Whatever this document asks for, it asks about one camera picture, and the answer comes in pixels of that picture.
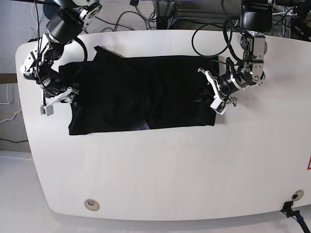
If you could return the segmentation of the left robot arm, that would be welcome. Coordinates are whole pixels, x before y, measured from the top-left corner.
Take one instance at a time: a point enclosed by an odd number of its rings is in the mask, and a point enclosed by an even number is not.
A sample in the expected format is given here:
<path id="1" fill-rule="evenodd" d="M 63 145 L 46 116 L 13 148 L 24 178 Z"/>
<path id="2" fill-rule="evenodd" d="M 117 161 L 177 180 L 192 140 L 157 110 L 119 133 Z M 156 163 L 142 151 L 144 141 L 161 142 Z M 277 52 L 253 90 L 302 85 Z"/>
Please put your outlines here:
<path id="1" fill-rule="evenodd" d="M 226 20 L 223 23 L 223 36 L 226 42 L 226 50 L 230 51 L 231 57 L 225 61 L 226 72 L 220 76 L 216 72 L 206 71 L 199 68 L 198 71 L 205 74 L 207 83 L 211 85 L 213 101 L 211 108 L 223 114 L 229 104 L 236 105 L 237 99 L 232 94 L 251 86 L 260 86 L 264 79 L 264 56 L 268 46 L 265 33 L 272 29 L 272 0 L 243 0 L 241 2 L 240 27 L 242 33 L 241 47 L 244 50 L 243 58 L 239 58 L 232 46 L 234 17 L 224 12 Z"/>

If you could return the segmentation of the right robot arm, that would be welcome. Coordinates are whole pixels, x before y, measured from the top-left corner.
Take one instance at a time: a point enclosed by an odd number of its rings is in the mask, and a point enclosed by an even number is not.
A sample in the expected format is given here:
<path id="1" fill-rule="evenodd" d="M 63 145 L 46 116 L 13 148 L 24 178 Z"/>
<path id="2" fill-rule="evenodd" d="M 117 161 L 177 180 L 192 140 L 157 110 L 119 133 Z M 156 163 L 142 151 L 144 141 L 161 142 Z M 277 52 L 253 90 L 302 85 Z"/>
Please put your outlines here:
<path id="1" fill-rule="evenodd" d="M 38 34 L 37 45 L 29 53 L 20 71 L 25 79 L 35 81 L 42 89 L 41 108 L 51 106 L 45 99 L 55 102 L 71 103 L 79 90 L 64 84 L 64 78 L 52 66 L 63 55 L 64 48 L 71 42 L 77 42 L 83 49 L 84 62 L 88 53 L 85 44 L 78 38 L 83 29 L 102 9 L 98 0 L 56 0 L 58 12 L 50 19 L 47 32 Z"/>

